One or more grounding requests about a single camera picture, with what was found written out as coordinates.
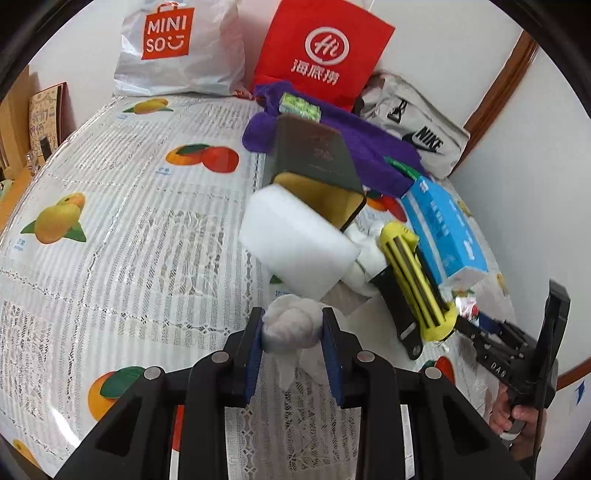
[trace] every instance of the blue box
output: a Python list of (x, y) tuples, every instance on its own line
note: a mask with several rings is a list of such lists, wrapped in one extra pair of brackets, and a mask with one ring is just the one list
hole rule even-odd
[(441, 288), (467, 290), (484, 278), (486, 259), (450, 193), (420, 177), (402, 197), (402, 204)]

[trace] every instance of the human hand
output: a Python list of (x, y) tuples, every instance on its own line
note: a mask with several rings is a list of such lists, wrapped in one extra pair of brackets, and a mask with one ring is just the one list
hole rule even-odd
[[(509, 420), (510, 416), (516, 420), (523, 420), (525, 422), (523, 430), (511, 446), (513, 458), (515, 460), (523, 460), (534, 454), (535, 425), (538, 422), (538, 411), (533, 407), (525, 407), (523, 405), (517, 405), (511, 411), (507, 387), (501, 384), (499, 386), (499, 394), (496, 396), (495, 403), (492, 406), (491, 417), (488, 421), (492, 431), (500, 435), (510, 430), (513, 426), (513, 422)], [(544, 410), (540, 441), (544, 437), (545, 424), (546, 411)]]

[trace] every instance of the hi logo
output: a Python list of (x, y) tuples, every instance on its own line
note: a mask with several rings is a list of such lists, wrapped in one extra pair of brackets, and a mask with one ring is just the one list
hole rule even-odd
[(337, 65), (349, 54), (349, 40), (341, 30), (320, 27), (306, 37), (306, 53), (320, 65)]
[(437, 150), (443, 145), (443, 140), (426, 126), (418, 132), (404, 135), (402, 139), (405, 142), (412, 143), (418, 150), (431, 153), (437, 153)]
[(165, 2), (156, 13), (146, 15), (142, 60), (189, 55), (194, 12), (194, 8), (179, 8), (177, 2)]

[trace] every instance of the white circle logo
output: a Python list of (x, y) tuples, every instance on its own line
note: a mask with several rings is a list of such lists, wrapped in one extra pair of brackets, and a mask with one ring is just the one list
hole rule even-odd
[(336, 28), (316, 28), (306, 37), (306, 53), (320, 65), (337, 65), (349, 54), (349, 40)]

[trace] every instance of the bag handle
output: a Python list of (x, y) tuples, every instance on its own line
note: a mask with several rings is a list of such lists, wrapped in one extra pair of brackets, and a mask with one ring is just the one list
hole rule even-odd
[(158, 8), (156, 9), (156, 12), (160, 13), (162, 11), (162, 7), (173, 7), (173, 10), (176, 10), (178, 8), (178, 3), (177, 2), (164, 2), (163, 4), (160, 4), (158, 6)]

